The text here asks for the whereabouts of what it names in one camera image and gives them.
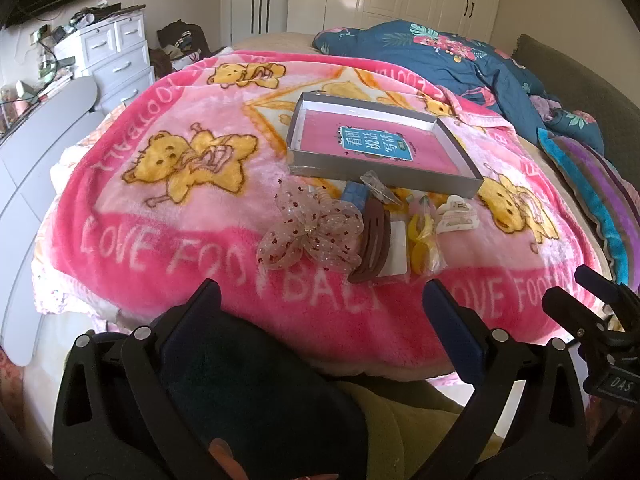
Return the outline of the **white rounded desk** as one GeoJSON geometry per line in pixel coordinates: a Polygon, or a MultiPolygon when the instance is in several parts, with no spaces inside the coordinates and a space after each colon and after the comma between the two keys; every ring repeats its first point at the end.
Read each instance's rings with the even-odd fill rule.
{"type": "Polygon", "coordinates": [[[1,145],[1,349],[18,367],[32,360],[41,324],[32,296],[32,256],[55,196],[50,169],[102,122],[97,102],[92,78],[72,80],[1,145]]]}

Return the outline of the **pink bear fleece blanket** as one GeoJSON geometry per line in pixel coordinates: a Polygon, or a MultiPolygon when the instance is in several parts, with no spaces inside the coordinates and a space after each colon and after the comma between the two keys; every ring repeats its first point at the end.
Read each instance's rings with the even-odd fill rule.
{"type": "Polygon", "coordinates": [[[352,284],[300,255],[262,270],[259,241],[277,225],[285,129],[306,90],[358,96],[395,110],[442,110],[484,168],[529,192],[550,220],[506,233],[480,206],[480,227],[444,240],[442,282],[490,326],[526,342],[558,336],[541,297],[578,287],[586,264],[608,267],[597,237],[559,178],[498,114],[397,65],[366,58],[236,51],[167,76],[62,155],[61,194],[36,237],[35,305],[130,330],[182,304],[210,278],[224,308],[335,375],[418,380],[450,364],[422,310],[417,280],[352,284]]]}

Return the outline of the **white card packet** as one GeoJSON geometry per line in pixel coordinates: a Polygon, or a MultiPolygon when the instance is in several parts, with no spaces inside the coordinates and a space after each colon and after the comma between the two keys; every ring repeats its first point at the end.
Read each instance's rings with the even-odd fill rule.
{"type": "Polygon", "coordinates": [[[408,272],[406,224],[402,220],[390,222],[390,248],[378,278],[394,278],[408,272]]]}

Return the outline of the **blue floral duvet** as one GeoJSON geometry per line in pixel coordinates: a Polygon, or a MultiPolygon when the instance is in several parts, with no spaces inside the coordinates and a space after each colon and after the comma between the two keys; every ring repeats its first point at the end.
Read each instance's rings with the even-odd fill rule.
{"type": "Polygon", "coordinates": [[[530,143],[537,142],[538,130],[544,128],[604,153],[603,136],[594,118],[564,108],[533,72],[486,42],[395,20],[368,29],[326,29],[318,32],[312,46],[327,55],[405,67],[506,118],[530,143]]]}

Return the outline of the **brown banana hair clip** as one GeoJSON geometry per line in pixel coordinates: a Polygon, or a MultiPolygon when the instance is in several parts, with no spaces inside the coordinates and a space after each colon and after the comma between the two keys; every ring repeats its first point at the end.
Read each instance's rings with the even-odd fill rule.
{"type": "Polygon", "coordinates": [[[375,197],[368,198],[364,205],[363,225],[359,249],[360,266],[348,276],[348,281],[352,284],[377,278],[390,250],[390,213],[375,197]]]}

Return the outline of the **black bag on floor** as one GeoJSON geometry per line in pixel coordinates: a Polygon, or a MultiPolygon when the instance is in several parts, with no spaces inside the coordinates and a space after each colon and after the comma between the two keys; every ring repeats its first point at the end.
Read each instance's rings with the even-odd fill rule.
{"type": "Polygon", "coordinates": [[[178,20],[156,32],[158,44],[150,49],[150,62],[156,79],[180,72],[212,55],[203,29],[178,20]]]}

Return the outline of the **striped purple blue pillow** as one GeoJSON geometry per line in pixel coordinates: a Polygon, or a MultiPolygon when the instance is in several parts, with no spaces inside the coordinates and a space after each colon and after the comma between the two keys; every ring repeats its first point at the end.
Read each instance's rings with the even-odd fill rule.
{"type": "Polygon", "coordinates": [[[540,128],[538,144],[596,225],[612,277],[639,290],[639,192],[591,146],[540,128]]]}

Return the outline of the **white drawer dresser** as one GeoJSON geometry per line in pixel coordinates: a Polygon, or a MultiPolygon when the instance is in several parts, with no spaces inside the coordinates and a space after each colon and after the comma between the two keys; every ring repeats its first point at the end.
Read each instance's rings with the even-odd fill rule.
{"type": "Polygon", "coordinates": [[[98,87],[96,109],[107,114],[129,105],[155,82],[145,36],[144,6],[133,6],[73,32],[55,47],[58,58],[73,58],[75,78],[91,77],[98,87]]]}

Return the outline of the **white claw hair clip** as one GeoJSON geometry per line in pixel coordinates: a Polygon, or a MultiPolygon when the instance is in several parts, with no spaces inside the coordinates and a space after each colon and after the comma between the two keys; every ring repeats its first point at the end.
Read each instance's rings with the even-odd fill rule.
{"type": "Polygon", "coordinates": [[[464,198],[449,195],[446,202],[436,209],[436,233],[472,231],[480,226],[474,207],[464,198]]]}

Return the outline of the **white bedroom door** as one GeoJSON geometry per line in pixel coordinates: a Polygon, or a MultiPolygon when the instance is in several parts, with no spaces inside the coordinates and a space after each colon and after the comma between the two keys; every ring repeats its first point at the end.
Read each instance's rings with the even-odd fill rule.
{"type": "Polygon", "coordinates": [[[231,42],[285,32],[288,0],[231,0],[230,13],[231,42]]]}

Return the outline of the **sheer red-dotted bow clip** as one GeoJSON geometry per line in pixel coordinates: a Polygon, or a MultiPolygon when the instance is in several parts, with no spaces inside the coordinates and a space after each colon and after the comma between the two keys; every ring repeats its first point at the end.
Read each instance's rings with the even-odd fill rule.
{"type": "Polygon", "coordinates": [[[325,188],[285,181],[274,194],[281,219],[257,247],[256,260],[269,270],[286,269],[308,257],[327,271],[350,273],[360,266],[360,210],[329,196],[325,188]]]}

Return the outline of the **grey shallow cardboard box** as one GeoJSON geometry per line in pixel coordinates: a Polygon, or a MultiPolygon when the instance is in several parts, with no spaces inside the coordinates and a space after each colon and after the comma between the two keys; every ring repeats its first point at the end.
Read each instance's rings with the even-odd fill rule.
{"type": "Polygon", "coordinates": [[[436,116],[363,100],[303,93],[288,126],[292,174],[472,198],[483,176],[436,116]]]}

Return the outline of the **teal label book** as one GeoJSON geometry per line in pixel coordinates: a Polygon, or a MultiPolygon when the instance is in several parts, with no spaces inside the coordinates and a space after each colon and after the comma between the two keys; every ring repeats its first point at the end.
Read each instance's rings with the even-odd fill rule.
{"type": "Polygon", "coordinates": [[[346,151],[411,162],[412,151],[397,133],[354,127],[338,128],[341,146],[346,151]]]}

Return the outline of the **grey upholstered headboard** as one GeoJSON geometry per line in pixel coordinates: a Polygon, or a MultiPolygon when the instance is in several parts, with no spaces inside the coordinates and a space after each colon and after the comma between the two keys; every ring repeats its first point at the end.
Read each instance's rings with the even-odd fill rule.
{"type": "Polygon", "coordinates": [[[605,155],[618,169],[639,161],[639,107],[623,92],[590,68],[526,34],[518,37],[513,57],[563,105],[594,117],[603,133],[605,155]]]}

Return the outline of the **blue square hair clip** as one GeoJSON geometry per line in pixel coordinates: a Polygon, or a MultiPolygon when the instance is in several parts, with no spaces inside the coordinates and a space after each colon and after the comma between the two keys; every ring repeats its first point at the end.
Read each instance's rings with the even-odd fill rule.
{"type": "Polygon", "coordinates": [[[341,195],[341,200],[343,202],[351,203],[360,211],[364,211],[364,208],[366,208],[368,198],[369,189],[367,185],[354,181],[348,181],[345,184],[341,195]]]}

